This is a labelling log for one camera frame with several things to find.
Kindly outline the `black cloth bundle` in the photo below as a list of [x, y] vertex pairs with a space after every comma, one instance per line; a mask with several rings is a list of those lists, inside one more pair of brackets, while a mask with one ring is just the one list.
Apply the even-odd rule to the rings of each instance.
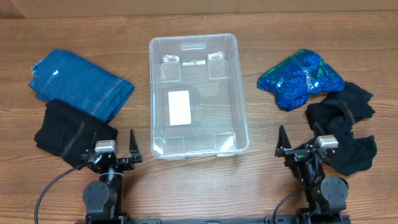
[[330, 92], [321, 102], [307, 106], [310, 127], [317, 123], [325, 134], [338, 141], [338, 150], [327, 164], [345, 176], [370, 169], [377, 154], [374, 136], [355, 139], [352, 132], [354, 124], [375, 113], [369, 106], [372, 96], [356, 84], [346, 82], [343, 91]]

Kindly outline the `blue sequin fabric bundle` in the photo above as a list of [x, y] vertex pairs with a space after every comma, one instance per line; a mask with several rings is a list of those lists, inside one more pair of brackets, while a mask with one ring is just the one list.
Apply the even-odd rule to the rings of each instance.
[[280, 109], [292, 111], [311, 95], [342, 91], [345, 81], [320, 55], [302, 49], [262, 74], [257, 87], [273, 93]]

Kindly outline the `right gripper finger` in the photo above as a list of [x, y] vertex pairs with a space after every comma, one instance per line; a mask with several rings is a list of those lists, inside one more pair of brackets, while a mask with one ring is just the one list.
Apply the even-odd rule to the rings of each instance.
[[279, 137], [276, 148], [283, 150], [292, 150], [292, 146], [283, 125], [279, 127]]
[[325, 131], [317, 122], [313, 123], [313, 133], [315, 138], [325, 135]]

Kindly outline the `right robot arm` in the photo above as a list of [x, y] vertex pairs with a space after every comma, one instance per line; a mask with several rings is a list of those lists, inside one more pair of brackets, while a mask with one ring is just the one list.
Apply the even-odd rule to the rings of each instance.
[[[343, 216], [346, 209], [349, 185], [340, 177], [326, 177], [323, 164], [337, 152], [338, 141], [333, 135], [325, 135], [321, 127], [315, 124], [315, 142], [302, 148], [291, 146], [283, 126], [279, 127], [279, 137], [275, 149], [276, 157], [285, 159], [295, 178], [302, 184], [302, 190], [284, 198], [274, 209], [270, 223], [296, 224], [333, 224], [350, 223], [348, 216]], [[289, 199], [304, 193], [307, 201], [305, 208], [300, 208], [295, 215], [279, 216], [279, 208]]]

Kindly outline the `blue denim cloth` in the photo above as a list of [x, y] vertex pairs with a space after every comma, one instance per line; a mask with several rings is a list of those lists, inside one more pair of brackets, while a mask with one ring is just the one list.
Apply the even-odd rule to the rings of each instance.
[[32, 68], [29, 86], [44, 101], [61, 100], [105, 123], [119, 113], [134, 85], [89, 60], [55, 49]]

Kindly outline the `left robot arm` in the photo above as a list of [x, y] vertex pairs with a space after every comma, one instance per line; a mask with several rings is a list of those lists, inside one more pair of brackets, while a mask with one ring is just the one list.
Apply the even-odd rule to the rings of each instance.
[[123, 212], [123, 178], [125, 171], [142, 162], [134, 131], [130, 131], [129, 152], [129, 157], [119, 158], [115, 140], [99, 141], [95, 136], [90, 148], [81, 155], [87, 160], [86, 166], [99, 174], [99, 179], [90, 182], [83, 191], [86, 223], [132, 223]]

